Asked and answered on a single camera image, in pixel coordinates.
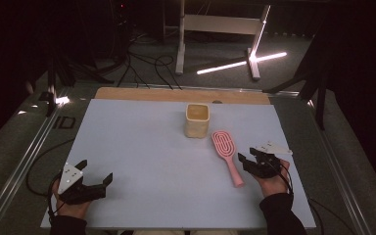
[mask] pink hairbrush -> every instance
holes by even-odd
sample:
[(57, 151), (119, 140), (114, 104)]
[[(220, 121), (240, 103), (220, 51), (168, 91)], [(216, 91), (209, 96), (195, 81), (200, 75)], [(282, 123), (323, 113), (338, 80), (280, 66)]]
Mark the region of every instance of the pink hairbrush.
[(219, 130), (214, 132), (211, 138), (212, 142), (214, 143), (216, 152), (225, 160), (228, 165), (234, 186), (236, 188), (242, 187), (244, 185), (244, 181), (233, 163), (233, 155), (236, 152), (236, 146), (234, 145), (230, 133), (224, 130)]

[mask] hairbrush handle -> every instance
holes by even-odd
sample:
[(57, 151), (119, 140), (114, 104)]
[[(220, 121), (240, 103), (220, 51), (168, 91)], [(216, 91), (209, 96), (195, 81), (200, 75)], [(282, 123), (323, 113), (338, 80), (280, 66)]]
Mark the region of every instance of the hairbrush handle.
[(231, 178), (233, 179), (234, 186), (236, 188), (240, 188), (244, 186), (244, 181), (241, 175), (239, 174), (239, 171), (236, 168), (236, 165), (234, 165), (232, 159), (226, 159), (225, 160), (228, 165), (228, 169), (230, 170)]

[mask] human hand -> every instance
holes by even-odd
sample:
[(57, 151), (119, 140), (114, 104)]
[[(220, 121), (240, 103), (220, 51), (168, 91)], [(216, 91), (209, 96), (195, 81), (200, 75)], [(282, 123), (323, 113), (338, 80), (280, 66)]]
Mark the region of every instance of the human hand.
[(85, 202), (79, 205), (66, 204), (60, 200), (60, 196), (58, 194), (59, 186), (60, 186), (60, 179), (57, 179), (54, 182), (53, 188), (52, 188), (53, 194), (57, 199), (57, 215), (66, 215), (66, 216), (84, 219), (91, 202)]
[[(288, 180), (289, 183), (289, 177), (288, 177), (288, 172), (286, 169), (289, 169), (289, 162), (280, 160), (280, 163), (284, 166), (281, 167), (280, 173), (285, 177), (285, 179)], [(285, 183), (285, 181), (279, 176), (276, 175), (271, 178), (258, 178), (257, 176), (253, 175), (255, 180), (258, 181), (258, 184), (261, 187), (261, 192), (263, 193), (263, 196), (266, 198), (270, 195), (273, 194), (278, 194), (278, 193), (287, 193), (288, 192), (288, 186)]]

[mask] table surface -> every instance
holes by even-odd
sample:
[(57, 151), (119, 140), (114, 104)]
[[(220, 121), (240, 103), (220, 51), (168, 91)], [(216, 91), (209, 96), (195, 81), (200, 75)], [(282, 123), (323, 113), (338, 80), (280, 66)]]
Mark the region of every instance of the table surface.
[[(95, 98), (68, 157), (70, 164), (89, 154), (103, 159), (88, 158), (84, 183), (97, 184), (106, 176), (103, 172), (114, 173), (107, 198), (92, 204), (87, 218), (89, 227), (265, 227), (259, 210), (262, 200), (259, 185), (241, 169), (241, 163), (234, 158), (246, 182), (245, 187), (238, 189), (234, 188), (227, 166), (217, 156), (211, 139), (186, 138), (182, 129), (187, 102), (209, 103), (209, 134), (224, 126), (235, 139), (238, 152), (247, 156), (249, 147), (268, 140), (287, 147), (277, 114), (266, 95), (216, 90), (101, 88)], [(223, 104), (211, 104), (214, 101)], [(314, 227), (292, 156), (278, 157), (291, 163), (294, 213), (306, 227)], [(49, 226), (46, 216), (41, 225)]]

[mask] black wire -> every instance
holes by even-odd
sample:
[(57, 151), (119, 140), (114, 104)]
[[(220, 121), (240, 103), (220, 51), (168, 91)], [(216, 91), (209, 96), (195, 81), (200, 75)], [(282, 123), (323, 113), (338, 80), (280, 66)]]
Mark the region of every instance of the black wire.
[(323, 227), (323, 221), (322, 221), (322, 218), (320, 218), (320, 215), (318, 213), (318, 211), (316, 210), (316, 208), (313, 206), (313, 204), (310, 202), (310, 201), (307, 201), (309, 203), (309, 206), (313, 209), (313, 211), (315, 212), (318, 220), (319, 220), (319, 225), (320, 225), (320, 234), (323, 235), (325, 234), (325, 230), (324, 230), (324, 227)]
[[(181, 86), (178, 84), (178, 82), (176, 81), (175, 79), (175, 76), (173, 75), (172, 71), (169, 69), (169, 65), (171, 65), (173, 63), (173, 57), (171, 56), (159, 56), (157, 58), (153, 58), (153, 57), (149, 57), (149, 56), (144, 56), (144, 55), (140, 55), (140, 54), (136, 54), (136, 53), (133, 53), (133, 52), (130, 52), (129, 51), (129, 55), (133, 56), (134, 58), (140, 60), (140, 61), (143, 61), (145, 63), (148, 63), (149, 65), (153, 65), (155, 67), (155, 72), (157, 73), (158, 77), (167, 84), (167, 86), (173, 90), (173, 87), (169, 84), (169, 82), (167, 82), (163, 76), (161, 76), (161, 74), (159, 73), (158, 71), (158, 67), (165, 67), (167, 69), (167, 71), (169, 72), (169, 74), (171, 75), (173, 81), (175, 82), (175, 84), (178, 86), (178, 88), (180, 90), (182, 90)], [(162, 58), (170, 58), (170, 61), (168, 63), (165, 63), (164, 61), (162, 61), (161, 59)]]
[(32, 189), (32, 187), (29, 185), (29, 175), (30, 175), (30, 173), (31, 173), (31, 171), (32, 171), (32, 169), (33, 169), (33, 167), (35, 166), (35, 164), (36, 164), (36, 163), (37, 163), (42, 157), (44, 157), (44, 156), (45, 156), (46, 154), (48, 154), (49, 152), (51, 152), (51, 151), (53, 151), (53, 150), (55, 150), (55, 149), (57, 149), (57, 148), (59, 148), (59, 147), (65, 145), (65, 144), (68, 144), (68, 143), (71, 142), (71, 141), (74, 141), (74, 139), (75, 139), (75, 138), (72, 138), (72, 139), (67, 140), (67, 141), (65, 141), (65, 142), (63, 142), (63, 143), (60, 143), (60, 144), (58, 144), (58, 145), (56, 145), (56, 146), (53, 146), (53, 147), (51, 147), (51, 148), (49, 148), (48, 150), (44, 151), (42, 154), (38, 155), (38, 157), (35, 158), (35, 160), (34, 160), (34, 161), (32, 162), (32, 164), (31, 164), (31, 167), (29, 168), (28, 172), (26, 173), (26, 177), (25, 177), (25, 185), (26, 185), (26, 188), (27, 188), (31, 193), (33, 193), (33, 194), (35, 194), (35, 195), (37, 195), (37, 196), (42, 196), (42, 197), (47, 197), (47, 196), (48, 196), (46, 193), (39, 193), (39, 192), (37, 192), (37, 191), (35, 191), (35, 190)]
[(126, 59), (128, 60), (128, 64), (126, 65), (126, 70), (124, 71), (123, 75), (118, 80), (117, 87), (120, 87), (121, 82), (124, 80), (124, 77), (126, 76), (127, 72), (129, 71), (129, 68), (130, 68), (130, 57), (128, 55), (126, 55)]
[(136, 72), (136, 69), (135, 69), (132, 65), (129, 65), (129, 66), (130, 66), (130, 68), (133, 70), (133, 73), (135, 74), (134, 79), (135, 79), (135, 82), (136, 82), (137, 87), (139, 87), (139, 82), (137, 81), (136, 78), (139, 78), (139, 79), (140, 79), (140, 80), (146, 85), (146, 87), (148, 87), (148, 89), (151, 89), (151, 87), (148, 85), (148, 83), (146, 83), (146, 82), (142, 79), (142, 77), (140, 77), (140, 75)]
[(289, 194), (291, 195), (291, 196), (293, 196), (294, 195), (294, 192), (293, 192), (293, 184), (292, 184), (292, 177), (291, 177), (291, 174), (289, 173), (289, 170), (285, 167), (285, 166), (283, 166), (282, 164), (281, 164), (281, 166), (283, 167), (283, 168), (285, 168), (286, 169), (286, 172), (288, 172), (288, 175), (289, 175), (289, 181), (285, 178), (285, 176), (283, 176), (282, 175), (282, 173), (281, 172), (279, 172), (279, 170), (277, 170), (269, 161), (264, 161), (266, 164), (268, 164), (268, 165), (270, 165), (273, 169), (274, 169), (274, 171), (276, 171), (276, 173), (277, 173), (277, 175), (279, 175), (280, 176), (280, 178), (282, 178), (283, 179), (283, 181), (286, 183), (286, 186), (288, 186), (288, 188), (289, 188)]
[(309, 197), (309, 199), (311, 201), (313, 201), (314, 203), (318, 204), (319, 206), (321, 206), (322, 208), (324, 208), (325, 210), (327, 210), (328, 212), (330, 212), (331, 214), (333, 214), (335, 217), (337, 217), (350, 230), (351, 234), (356, 235), (356, 233), (353, 232), (353, 230), (350, 228), (350, 226), (343, 219), (341, 219), (336, 213), (334, 213), (333, 211), (331, 211), (327, 207), (323, 206), (322, 204), (320, 204), (319, 202), (317, 202), (313, 198)]
[(282, 166), (284, 169), (286, 169), (286, 172), (288, 172), (291, 188), (293, 188), (293, 181), (292, 181), (291, 173), (289, 172), (289, 170), (284, 165), (281, 164), (280, 166)]
[(51, 198), (53, 196), (53, 185), (54, 183), (59, 179), (61, 178), (63, 172), (60, 171), (56, 176), (54, 176), (53, 180), (51, 180), (51, 183), (50, 185), (48, 186), (48, 190), (47, 190), (47, 205), (48, 205), (48, 215), (50, 216), (49, 217), (49, 221), (50, 223), (52, 224), (53, 223), (53, 220), (55, 218), (55, 213), (53, 211), (53, 205), (52, 205), (52, 202), (51, 202)]

